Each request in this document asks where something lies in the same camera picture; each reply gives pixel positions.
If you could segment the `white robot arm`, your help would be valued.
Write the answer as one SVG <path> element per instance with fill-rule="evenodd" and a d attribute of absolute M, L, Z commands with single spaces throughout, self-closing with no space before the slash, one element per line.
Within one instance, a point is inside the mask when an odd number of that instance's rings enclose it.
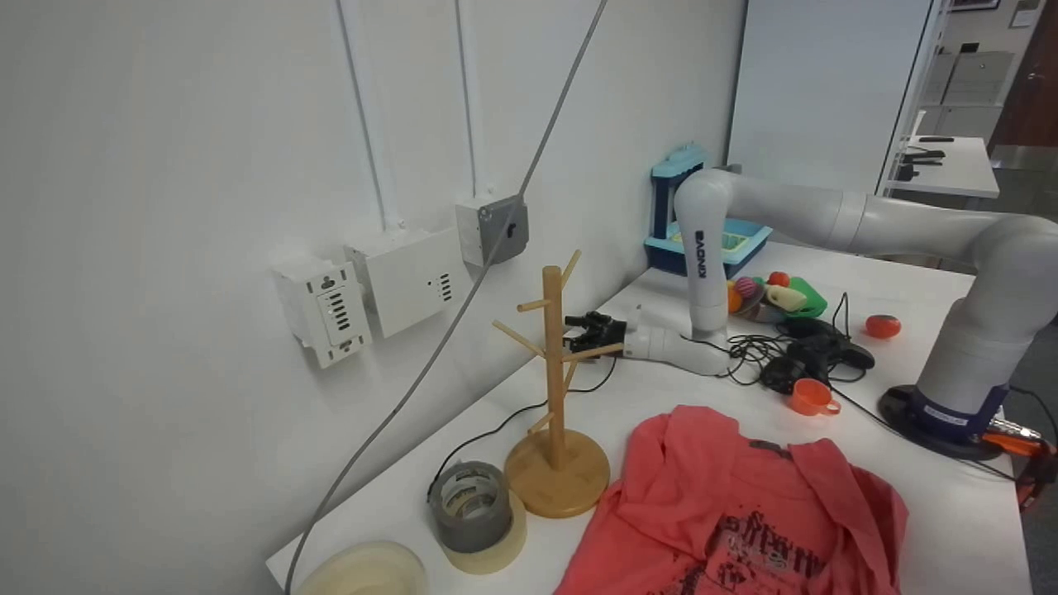
<path fill-rule="evenodd" d="M 967 265 L 974 282 L 934 337 L 914 390 L 944 416 L 978 415 L 1007 385 L 1031 342 L 1058 318 L 1058 225 L 1038 215 L 939 209 L 842 188 L 760 182 L 719 170 L 673 193 L 684 244 L 686 331 L 640 318 L 623 355 L 698 376 L 717 376 L 728 356 L 728 283 L 719 232 L 728 220 L 763 223 L 793 243 L 868 255 Z"/>

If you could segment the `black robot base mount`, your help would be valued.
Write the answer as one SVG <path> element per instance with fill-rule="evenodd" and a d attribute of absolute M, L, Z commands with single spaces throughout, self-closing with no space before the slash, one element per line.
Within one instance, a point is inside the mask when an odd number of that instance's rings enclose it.
<path fill-rule="evenodd" d="M 907 439 L 934 450 L 952 461 L 994 461 L 1001 454 L 1031 455 L 1042 450 L 1042 439 L 1028 429 L 1016 429 L 997 419 L 1007 386 L 997 385 L 988 390 L 974 415 L 948 410 L 930 399 L 920 386 L 902 385 L 888 386 L 875 410 L 878 416 L 902 433 Z"/>

